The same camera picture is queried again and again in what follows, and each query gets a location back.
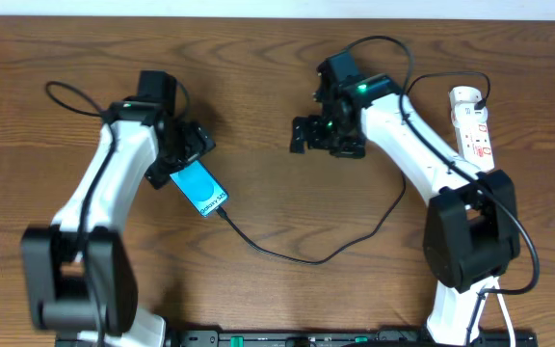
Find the blue screen Galaxy smartphone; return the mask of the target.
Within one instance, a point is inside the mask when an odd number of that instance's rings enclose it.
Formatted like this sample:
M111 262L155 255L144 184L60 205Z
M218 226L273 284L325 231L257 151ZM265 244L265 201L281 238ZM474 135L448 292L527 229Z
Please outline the blue screen Galaxy smartphone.
M171 180L202 217L207 217L228 200L226 189L200 161L172 173Z

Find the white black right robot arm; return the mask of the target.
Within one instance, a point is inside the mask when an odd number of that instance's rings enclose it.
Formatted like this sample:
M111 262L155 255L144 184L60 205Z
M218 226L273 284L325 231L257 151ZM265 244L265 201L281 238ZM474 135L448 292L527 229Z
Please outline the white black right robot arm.
M450 93L459 144L448 146L413 109L404 88L385 74L365 76L347 50L317 67L318 115L296 117L290 149L323 149L360 159L366 143L383 150L427 206L423 251L437 279L426 321L431 340L467 346L482 339L479 322L499 279L520 254L515 186L494 168L487 111L473 89Z

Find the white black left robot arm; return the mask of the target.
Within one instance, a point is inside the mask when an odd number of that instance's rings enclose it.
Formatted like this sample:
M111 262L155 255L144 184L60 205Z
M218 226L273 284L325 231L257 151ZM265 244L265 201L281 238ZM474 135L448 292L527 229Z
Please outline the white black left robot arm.
M135 94L95 105L100 139L68 202L47 227L27 227L21 242L34 327L59 346L172 346L165 318L138 304L139 289L121 234L140 184L175 184L201 216L228 198L200 163L215 143L175 111L182 85L143 70Z

